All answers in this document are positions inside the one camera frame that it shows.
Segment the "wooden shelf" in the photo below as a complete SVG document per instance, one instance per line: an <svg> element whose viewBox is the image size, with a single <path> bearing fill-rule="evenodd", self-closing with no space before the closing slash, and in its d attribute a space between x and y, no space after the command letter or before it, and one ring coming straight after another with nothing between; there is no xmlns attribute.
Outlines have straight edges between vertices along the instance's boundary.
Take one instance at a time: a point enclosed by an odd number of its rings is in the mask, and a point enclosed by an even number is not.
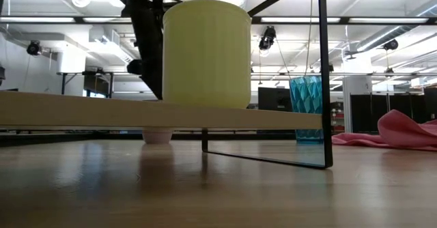
<svg viewBox="0 0 437 228"><path fill-rule="evenodd" d="M195 107L13 91L0 92L0 101L0 128L10 129L322 128L321 115L304 113Z"/></svg>

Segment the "pink fabric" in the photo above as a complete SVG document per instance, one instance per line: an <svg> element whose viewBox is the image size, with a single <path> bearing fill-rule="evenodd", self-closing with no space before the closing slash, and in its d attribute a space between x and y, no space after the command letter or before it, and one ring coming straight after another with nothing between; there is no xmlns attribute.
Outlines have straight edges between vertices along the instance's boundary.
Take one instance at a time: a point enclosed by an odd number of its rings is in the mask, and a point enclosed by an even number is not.
<svg viewBox="0 0 437 228"><path fill-rule="evenodd" d="M378 121L378 130L379 135L341 133L333 136L333 144L437 151L437 120L417 124L392 110Z"/></svg>

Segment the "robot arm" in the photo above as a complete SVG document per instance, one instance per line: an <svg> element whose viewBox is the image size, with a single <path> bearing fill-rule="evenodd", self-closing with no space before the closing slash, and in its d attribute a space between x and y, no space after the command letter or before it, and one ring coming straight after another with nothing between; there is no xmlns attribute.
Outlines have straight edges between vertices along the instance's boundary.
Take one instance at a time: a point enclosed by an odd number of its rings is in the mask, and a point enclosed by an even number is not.
<svg viewBox="0 0 437 228"><path fill-rule="evenodd" d="M172 6L164 0L120 0L126 7L122 16L130 17L141 60L128 65L128 72L141 75L141 80L159 99L163 99L163 16Z"/></svg>

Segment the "yellow container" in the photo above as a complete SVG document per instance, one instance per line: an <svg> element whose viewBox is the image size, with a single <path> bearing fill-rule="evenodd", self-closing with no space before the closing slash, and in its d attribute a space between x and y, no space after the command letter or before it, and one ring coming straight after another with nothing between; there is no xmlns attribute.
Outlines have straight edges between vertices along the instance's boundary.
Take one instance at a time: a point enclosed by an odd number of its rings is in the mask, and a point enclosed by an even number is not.
<svg viewBox="0 0 437 228"><path fill-rule="evenodd" d="M164 102L245 109L251 19L238 6L187 1L164 15Z"/></svg>

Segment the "teal glass vase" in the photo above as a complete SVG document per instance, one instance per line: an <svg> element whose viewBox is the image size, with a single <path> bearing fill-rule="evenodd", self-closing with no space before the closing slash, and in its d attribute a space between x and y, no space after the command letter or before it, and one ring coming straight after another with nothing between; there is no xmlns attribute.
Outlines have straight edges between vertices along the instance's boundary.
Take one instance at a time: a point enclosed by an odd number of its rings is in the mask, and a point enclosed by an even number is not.
<svg viewBox="0 0 437 228"><path fill-rule="evenodd" d="M322 114L322 77L303 76L290 80L295 113ZM298 143L323 144L323 130L296 130Z"/></svg>

